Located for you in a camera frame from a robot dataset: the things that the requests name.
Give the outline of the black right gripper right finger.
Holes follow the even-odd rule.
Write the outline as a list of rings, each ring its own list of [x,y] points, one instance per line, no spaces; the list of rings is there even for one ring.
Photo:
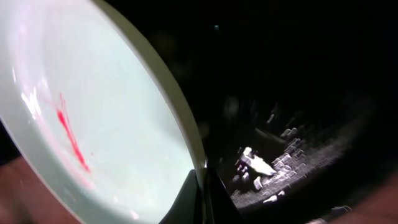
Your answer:
[[[214,169],[206,171],[205,180],[206,222],[209,224],[243,224],[243,217],[228,195]]]

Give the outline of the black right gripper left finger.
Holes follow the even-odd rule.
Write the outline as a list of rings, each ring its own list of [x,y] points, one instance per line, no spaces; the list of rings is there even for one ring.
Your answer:
[[[159,224],[202,224],[202,197],[194,170],[185,179],[172,207]]]

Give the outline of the light blue plate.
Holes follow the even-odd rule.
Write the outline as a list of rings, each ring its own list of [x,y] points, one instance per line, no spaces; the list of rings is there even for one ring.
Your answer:
[[[1,122],[83,223],[160,223],[201,137],[149,41],[105,1],[1,1]]]

